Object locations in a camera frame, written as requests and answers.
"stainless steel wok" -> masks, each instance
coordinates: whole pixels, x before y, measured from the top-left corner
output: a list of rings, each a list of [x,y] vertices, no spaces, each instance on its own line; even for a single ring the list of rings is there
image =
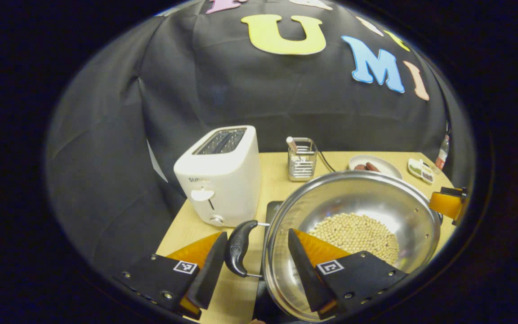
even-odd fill
[[[370,171],[343,171],[320,176],[304,184],[284,201],[271,224],[248,221],[237,226],[229,238],[226,263],[242,277],[249,231],[268,226],[263,245],[263,278],[269,294],[291,316],[319,322],[311,312],[299,275],[288,249],[288,229],[308,232],[325,217],[337,213],[367,215],[395,233],[399,257],[393,264],[410,273],[429,262],[440,235],[440,214],[428,207],[428,199],[402,180]]]

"table surface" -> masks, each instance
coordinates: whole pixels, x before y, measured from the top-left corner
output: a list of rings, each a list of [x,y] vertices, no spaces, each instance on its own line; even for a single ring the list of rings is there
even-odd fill
[[[354,155],[370,154],[377,158],[382,158],[393,164],[403,176],[403,180],[415,186],[427,198],[431,197],[434,191],[439,191],[441,187],[453,187],[449,179],[440,173],[434,176],[434,183],[428,184],[419,178],[415,178],[407,171],[407,161],[410,158],[415,160],[423,159],[430,167],[433,162],[425,155],[418,152],[323,152],[325,158],[336,170],[346,170],[349,159]],[[259,205],[255,219],[265,222],[267,204],[271,201],[284,201],[293,191],[302,186],[304,182],[291,182],[287,178],[287,153],[260,153],[261,160],[261,194],[259,195]],[[315,168],[315,177],[327,174],[329,170],[318,157]],[[452,219],[444,217],[441,227],[441,236],[437,254],[455,230],[451,225]],[[181,210],[175,216],[173,223],[167,230],[165,237],[161,241],[157,254],[166,256],[183,246],[196,240],[204,238],[210,234],[224,230],[228,235],[232,228],[219,228],[201,221],[193,205],[189,200],[185,201]],[[263,235],[265,228],[257,226],[249,235],[249,249],[243,260],[243,265],[249,273],[259,273],[261,267],[261,254],[263,252]],[[203,324],[248,324],[252,320],[255,298],[257,295],[257,278],[242,278],[233,274],[223,265],[217,285],[214,290],[213,298],[207,310],[201,310],[201,318],[197,320]]]

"white plate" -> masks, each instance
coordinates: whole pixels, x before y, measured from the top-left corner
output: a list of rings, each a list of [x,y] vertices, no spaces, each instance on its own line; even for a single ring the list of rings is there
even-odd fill
[[[365,165],[367,162],[371,162],[371,164],[376,166],[381,173],[403,180],[401,172],[399,172],[399,170],[397,170],[397,168],[395,168],[393,164],[383,160],[382,158],[378,158],[372,155],[353,156],[349,160],[349,170],[354,170],[354,168],[359,164]]]

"blue letter m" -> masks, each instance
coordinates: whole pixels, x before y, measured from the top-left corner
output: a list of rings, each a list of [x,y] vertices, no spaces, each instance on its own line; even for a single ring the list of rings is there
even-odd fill
[[[353,71],[353,78],[355,80],[372,83],[373,76],[369,74],[370,68],[378,84],[382,85],[385,82],[386,76],[389,89],[401,92],[401,94],[405,92],[403,83],[401,83],[399,69],[397,64],[395,64],[397,59],[395,59],[393,54],[380,49],[379,57],[375,57],[375,54],[362,41],[349,36],[342,36],[341,39],[349,43],[353,51],[356,66],[356,69]]]

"pink letter i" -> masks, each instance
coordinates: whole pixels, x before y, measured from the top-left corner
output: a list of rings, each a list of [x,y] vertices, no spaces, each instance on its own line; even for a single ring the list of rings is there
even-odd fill
[[[246,2],[247,0],[210,0],[213,1],[213,6],[206,13],[220,12],[221,10],[233,9],[241,6],[239,2]]]

